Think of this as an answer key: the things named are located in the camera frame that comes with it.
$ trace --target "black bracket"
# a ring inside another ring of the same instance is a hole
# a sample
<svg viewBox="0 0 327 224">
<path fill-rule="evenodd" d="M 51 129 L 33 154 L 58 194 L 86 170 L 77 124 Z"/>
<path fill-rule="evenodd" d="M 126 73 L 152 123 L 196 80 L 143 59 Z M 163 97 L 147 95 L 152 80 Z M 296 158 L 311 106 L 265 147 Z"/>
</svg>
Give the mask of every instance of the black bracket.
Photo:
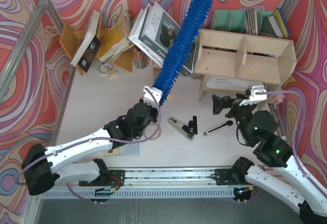
<svg viewBox="0 0 327 224">
<path fill-rule="evenodd" d="M 197 116 L 193 116 L 193 120 L 189 121 L 189 128 L 191 128 L 194 132 L 194 135 L 198 134 L 198 118 Z"/>
<path fill-rule="evenodd" d="M 80 181 L 80 187 L 117 187 L 118 181 L 120 186 L 124 185 L 124 170 L 109 170 L 102 159 L 93 159 L 100 169 L 100 176 L 92 182 Z"/>
<path fill-rule="evenodd" d="M 227 185 L 250 185 L 246 180 L 248 169 L 254 163 L 244 157 L 240 157 L 230 169 L 215 169 L 215 180 L 219 186 Z"/>
</svg>

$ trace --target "metal tool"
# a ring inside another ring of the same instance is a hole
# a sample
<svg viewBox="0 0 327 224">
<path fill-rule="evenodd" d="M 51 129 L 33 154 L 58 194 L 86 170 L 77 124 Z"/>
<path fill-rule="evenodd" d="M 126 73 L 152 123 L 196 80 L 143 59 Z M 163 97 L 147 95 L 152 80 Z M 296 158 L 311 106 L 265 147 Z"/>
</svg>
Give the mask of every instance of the metal tool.
<svg viewBox="0 0 327 224">
<path fill-rule="evenodd" d="M 191 127 L 183 124 L 177 118 L 170 117 L 168 119 L 168 124 L 170 124 L 172 127 L 174 127 L 187 140 L 192 141 L 194 139 L 194 135 L 195 135 L 194 128 L 191 128 Z"/>
<path fill-rule="evenodd" d="M 211 135 L 213 133 L 216 133 L 218 131 L 223 130 L 224 128 L 227 128 L 227 126 L 230 127 L 232 125 L 233 125 L 233 121 L 229 120 L 227 122 L 221 123 L 221 124 L 219 124 L 217 126 L 214 126 L 214 127 L 210 128 L 210 129 L 206 130 L 205 132 L 203 132 L 203 135 L 204 136 Z"/>
</svg>

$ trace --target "black clamp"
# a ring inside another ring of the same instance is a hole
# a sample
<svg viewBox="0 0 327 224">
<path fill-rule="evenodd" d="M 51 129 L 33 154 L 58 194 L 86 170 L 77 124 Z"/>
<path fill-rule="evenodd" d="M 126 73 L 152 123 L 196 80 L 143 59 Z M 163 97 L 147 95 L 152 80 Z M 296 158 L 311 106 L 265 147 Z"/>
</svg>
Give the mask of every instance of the black clamp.
<svg viewBox="0 0 327 224">
<path fill-rule="evenodd" d="M 198 118 L 193 116 L 193 119 L 189 121 L 189 128 L 192 129 L 194 135 L 198 134 Z"/>
</svg>

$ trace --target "cable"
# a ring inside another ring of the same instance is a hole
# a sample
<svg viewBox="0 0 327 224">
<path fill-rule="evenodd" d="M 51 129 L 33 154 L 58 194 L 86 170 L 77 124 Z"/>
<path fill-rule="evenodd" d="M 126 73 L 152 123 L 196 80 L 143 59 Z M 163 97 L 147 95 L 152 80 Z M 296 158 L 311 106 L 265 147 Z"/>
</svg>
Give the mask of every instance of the cable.
<svg viewBox="0 0 327 224">
<path fill-rule="evenodd" d="M 154 132 L 146 139 L 143 139 L 143 140 L 139 140 L 139 141 L 125 141 L 125 140 L 120 140 L 120 139 L 115 139 L 115 138 L 110 138 L 110 137 L 95 137 L 95 138 L 89 138 L 89 139 L 86 139 L 86 140 L 83 140 L 83 141 L 79 141 L 79 142 L 76 142 L 72 145 L 69 145 L 67 147 L 64 147 L 62 149 L 59 149 L 59 150 L 56 150 L 54 152 L 51 152 L 47 155 L 43 155 L 42 157 L 36 159 L 35 161 L 33 161 L 32 163 L 30 163 L 29 165 L 27 165 L 24 169 L 22 169 L 22 171 L 15 177 L 15 183 L 17 185 L 26 185 L 26 183 L 22 183 L 22 182 L 19 182 L 18 179 L 21 175 L 23 175 L 27 170 L 29 170 L 31 167 L 33 167 L 35 164 L 37 164 L 38 162 L 50 157 L 50 156 L 53 156 L 53 155 L 56 155 L 58 153 L 61 153 L 63 151 L 66 151 L 72 147 L 75 147 L 75 146 L 79 146 L 81 144 L 84 144 L 86 142 L 92 142 L 92 141 L 97 141 L 97 140 L 109 140 L 109 141 L 116 141 L 116 142 L 122 142 L 122 143 L 141 143 L 141 142 L 145 142 L 145 141 L 148 141 L 150 139 L 152 139 L 156 133 L 158 132 L 158 130 L 160 129 L 160 124 L 161 124 L 161 111 L 160 111 L 160 106 L 159 106 L 159 103 L 157 102 L 157 100 L 155 99 L 154 95 L 149 91 L 149 89 L 145 88 L 145 90 L 150 94 L 150 96 L 152 97 L 152 99 L 154 100 L 154 103 L 155 103 L 155 106 L 156 106 L 156 109 L 158 110 L 158 123 L 157 123 L 157 128 L 154 130 Z"/>
<path fill-rule="evenodd" d="M 300 118 L 300 113 L 302 111 L 302 106 L 303 106 L 303 98 L 302 96 L 296 92 L 296 91 L 293 91 L 293 90 L 281 90 L 281 91 L 268 91 L 268 92 L 257 92 L 255 93 L 256 95 L 271 95 L 271 94 L 279 94 L 279 93 L 284 93 L 284 94 L 294 94 L 294 95 L 297 95 L 299 97 L 299 100 L 300 100 L 300 104 L 299 104 L 299 108 L 298 108 L 298 112 L 297 112 L 297 115 L 296 115 L 296 119 L 295 119 L 295 123 L 294 123 L 294 128 L 293 128 L 293 133 L 292 133 L 292 151 L 293 151 L 293 155 L 294 155 L 294 159 L 295 159 L 295 162 L 297 164 L 297 167 L 300 169 L 300 171 L 302 172 L 302 174 L 309 180 L 309 182 L 312 183 L 312 185 L 314 185 L 318 190 L 319 192 L 321 192 L 321 194 L 327 198 L 327 194 L 310 178 L 310 176 L 307 176 L 307 173 L 306 171 L 303 169 L 303 167 L 301 166 L 301 162 L 297 156 L 297 151 L 296 149 L 298 148 L 298 145 L 296 145 L 296 142 L 295 142 L 295 136 L 297 134 L 297 130 L 298 130 L 298 121 L 299 121 L 299 118 Z"/>
<path fill-rule="evenodd" d="M 150 123 L 150 124 L 148 124 L 147 126 L 145 126 L 144 131 L 143 131 L 143 136 L 144 136 L 145 138 L 149 138 L 149 137 L 145 134 L 145 130 L 146 130 L 146 128 L 147 128 L 148 126 L 158 126 L 158 124 L 157 124 L 157 123 Z M 151 140 L 151 141 L 154 141 L 154 140 L 158 139 L 160 136 L 161 136 L 161 127 L 159 127 L 159 134 L 158 134 L 156 137 L 154 137 L 154 138 L 152 138 L 152 139 L 150 139 L 150 140 Z"/>
<path fill-rule="evenodd" d="M 246 146 L 245 144 L 241 143 L 240 140 L 239 140 L 239 127 L 238 126 L 236 127 L 236 138 L 237 138 L 237 141 L 239 142 L 240 145 Z"/>
<path fill-rule="evenodd" d="M 118 180 L 118 178 L 117 177 L 114 177 L 114 176 L 109 176 L 109 178 L 113 178 L 113 179 L 115 179 L 116 181 L 117 181 L 117 186 L 121 186 L 122 184 L 121 184 L 121 182 Z"/>
</svg>

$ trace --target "stack of papers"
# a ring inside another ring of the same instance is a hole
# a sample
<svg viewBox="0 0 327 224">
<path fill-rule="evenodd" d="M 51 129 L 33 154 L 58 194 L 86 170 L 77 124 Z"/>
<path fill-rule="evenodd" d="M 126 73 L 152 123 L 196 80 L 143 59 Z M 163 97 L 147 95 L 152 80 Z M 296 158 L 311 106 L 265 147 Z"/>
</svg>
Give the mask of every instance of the stack of papers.
<svg viewBox="0 0 327 224">
<path fill-rule="evenodd" d="M 133 46 L 128 39 L 131 33 L 129 14 L 125 12 L 114 26 L 105 33 L 99 50 L 99 60 L 102 63 L 113 63 L 124 51 Z"/>
</svg>

